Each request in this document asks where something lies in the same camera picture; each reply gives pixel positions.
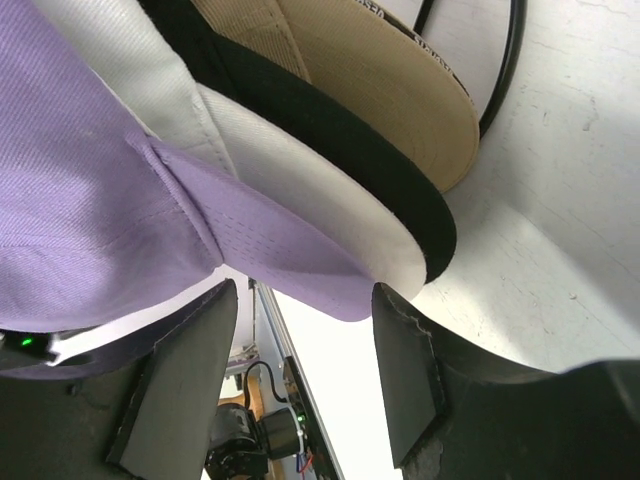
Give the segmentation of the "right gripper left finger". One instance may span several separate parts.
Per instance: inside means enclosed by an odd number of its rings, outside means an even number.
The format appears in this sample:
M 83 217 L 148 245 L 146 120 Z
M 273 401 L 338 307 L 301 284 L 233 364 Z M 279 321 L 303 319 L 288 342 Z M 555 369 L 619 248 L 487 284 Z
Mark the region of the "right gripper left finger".
M 226 280 L 131 335 L 1 371 L 5 479 L 197 479 L 238 314 Z

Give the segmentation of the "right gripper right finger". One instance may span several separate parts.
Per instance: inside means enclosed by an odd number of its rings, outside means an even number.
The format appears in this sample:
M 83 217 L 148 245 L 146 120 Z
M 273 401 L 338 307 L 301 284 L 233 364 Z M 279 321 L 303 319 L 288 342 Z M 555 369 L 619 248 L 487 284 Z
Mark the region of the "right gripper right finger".
M 437 324 L 386 284 L 374 341 L 395 468 L 407 479 L 635 479 L 639 364 L 551 373 Z

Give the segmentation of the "lavender cap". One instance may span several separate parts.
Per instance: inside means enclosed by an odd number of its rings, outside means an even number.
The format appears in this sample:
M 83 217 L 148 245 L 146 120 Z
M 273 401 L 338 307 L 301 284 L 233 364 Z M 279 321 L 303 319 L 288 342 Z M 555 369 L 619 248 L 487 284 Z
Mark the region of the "lavender cap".
M 99 326 L 227 265 L 343 321 L 371 311 L 346 250 L 148 135 L 28 1 L 1 5 L 1 324 Z

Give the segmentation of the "white baseball cap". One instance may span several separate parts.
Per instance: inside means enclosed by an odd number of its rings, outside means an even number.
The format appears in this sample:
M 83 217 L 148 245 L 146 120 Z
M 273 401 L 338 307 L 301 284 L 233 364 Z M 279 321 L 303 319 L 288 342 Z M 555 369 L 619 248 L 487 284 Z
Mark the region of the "white baseball cap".
M 161 140 L 288 208 L 362 261 L 374 280 L 409 299 L 420 292 L 426 260 L 400 220 L 292 135 L 198 84 L 137 2 L 36 6 Z

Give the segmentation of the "black and white cap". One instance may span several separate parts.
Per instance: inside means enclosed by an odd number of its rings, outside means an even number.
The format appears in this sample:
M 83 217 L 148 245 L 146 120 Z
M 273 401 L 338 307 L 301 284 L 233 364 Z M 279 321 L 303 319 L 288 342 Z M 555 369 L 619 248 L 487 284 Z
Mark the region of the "black and white cap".
M 456 250 L 454 218 L 411 160 L 316 87 L 216 33 L 192 2 L 140 5 L 197 83 L 283 129 L 348 174 L 414 236 L 426 259 L 426 282 L 443 274 Z

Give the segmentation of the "beige baseball cap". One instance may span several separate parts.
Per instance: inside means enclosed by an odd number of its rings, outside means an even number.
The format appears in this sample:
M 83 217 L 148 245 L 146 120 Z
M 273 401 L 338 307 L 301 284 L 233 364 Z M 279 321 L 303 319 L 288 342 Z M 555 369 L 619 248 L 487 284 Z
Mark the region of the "beige baseball cap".
M 373 1 L 197 1 L 218 34 L 333 98 L 442 192 L 478 152 L 473 102 L 446 62 Z

